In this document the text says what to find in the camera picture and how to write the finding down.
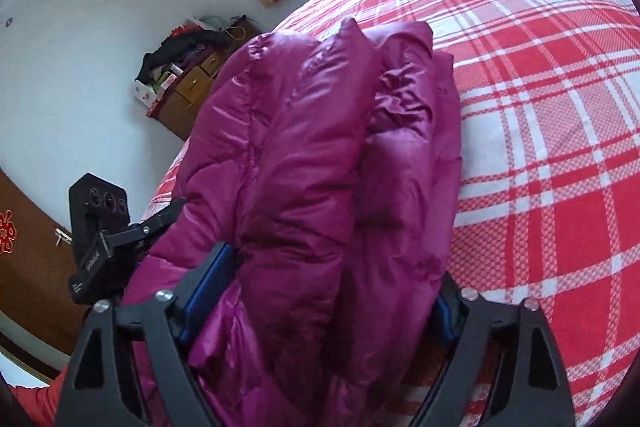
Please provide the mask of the brown wooden desk cabinet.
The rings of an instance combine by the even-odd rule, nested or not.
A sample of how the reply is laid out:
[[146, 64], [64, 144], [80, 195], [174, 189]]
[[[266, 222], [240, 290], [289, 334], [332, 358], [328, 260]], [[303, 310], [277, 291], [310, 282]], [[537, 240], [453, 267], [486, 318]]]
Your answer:
[[260, 34], [258, 23], [245, 15], [232, 18], [222, 28], [233, 36], [229, 49], [198, 46], [175, 63], [154, 69], [149, 86], [157, 100], [146, 116], [158, 121], [182, 141], [189, 138], [196, 116], [228, 58]]

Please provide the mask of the magenta puffer down jacket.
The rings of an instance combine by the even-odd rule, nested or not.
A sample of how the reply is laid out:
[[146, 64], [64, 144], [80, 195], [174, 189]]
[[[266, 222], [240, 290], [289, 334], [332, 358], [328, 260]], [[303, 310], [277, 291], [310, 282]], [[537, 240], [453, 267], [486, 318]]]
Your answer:
[[178, 169], [178, 220], [125, 291], [219, 242], [241, 266], [188, 358], [227, 426], [367, 426], [399, 387], [450, 255], [461, 179], [451, 55], [430, 26], [273, 31], [229, 58]]

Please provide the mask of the red white plaid bed cover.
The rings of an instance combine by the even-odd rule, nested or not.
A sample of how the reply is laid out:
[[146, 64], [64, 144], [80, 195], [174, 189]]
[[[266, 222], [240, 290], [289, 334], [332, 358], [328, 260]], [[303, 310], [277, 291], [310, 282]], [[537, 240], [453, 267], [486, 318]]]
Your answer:
[[[363, 29], [426, 23], [434, 49], [451, 55], [462, 163], [442, 277], [493, 303], [536, 299], [565, 367], [573, 426], [594, 424], [639, 352], [634, 4], [311, 0], [274, 31], [323, 40], [348, 19]], [[423, 333], [368, 426], [409, 425], [418, 413], [445, 361]]]

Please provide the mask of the pile of clothes on desk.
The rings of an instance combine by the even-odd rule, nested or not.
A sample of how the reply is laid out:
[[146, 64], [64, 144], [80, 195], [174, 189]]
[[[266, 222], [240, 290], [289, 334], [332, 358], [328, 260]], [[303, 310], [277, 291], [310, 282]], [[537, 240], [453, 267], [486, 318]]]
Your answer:
[[233, 36], [224, 29], [214, 29], [201, 20], [186, 20], [176, 28], [151, 53], [145, 53], [136, 79], [145, 86], [153, 81], [152, 72], [160, 66], [175, 63], [198, 46], [212, 46], [214, 49], [229, 49], [234, 43]]

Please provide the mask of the white gift box on desk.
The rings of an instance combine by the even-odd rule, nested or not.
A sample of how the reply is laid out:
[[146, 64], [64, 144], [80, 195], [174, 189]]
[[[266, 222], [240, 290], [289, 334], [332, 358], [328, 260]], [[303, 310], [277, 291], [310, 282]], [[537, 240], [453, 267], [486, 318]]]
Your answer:
[[157, 100], [155, 91], [139, 80], [134, 82], [134, 97], [146, 108], [151, 108]]

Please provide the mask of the brown wooden door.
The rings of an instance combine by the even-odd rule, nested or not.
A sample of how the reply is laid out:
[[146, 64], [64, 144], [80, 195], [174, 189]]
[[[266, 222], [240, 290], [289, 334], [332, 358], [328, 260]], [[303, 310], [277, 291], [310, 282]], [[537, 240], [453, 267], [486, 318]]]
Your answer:
[[1, 254], [1, 348], [23, 369], [47, 381], [72, 354], [86, 308], [73, 303], [67, 279], [75, 271], [70, 246], [55, 246], [61, 228], [6, 175], [1, 212], [13, 212], [17, 238]]

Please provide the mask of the red double happiness decal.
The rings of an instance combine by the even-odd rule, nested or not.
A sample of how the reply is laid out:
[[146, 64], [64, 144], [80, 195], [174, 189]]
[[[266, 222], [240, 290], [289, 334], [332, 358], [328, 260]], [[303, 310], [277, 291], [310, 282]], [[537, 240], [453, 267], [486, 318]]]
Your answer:
[[8, 209], [0, 213], [0, 253], [11, 254], [16, 238], [17, 229], [13, 222], [13, 212]]

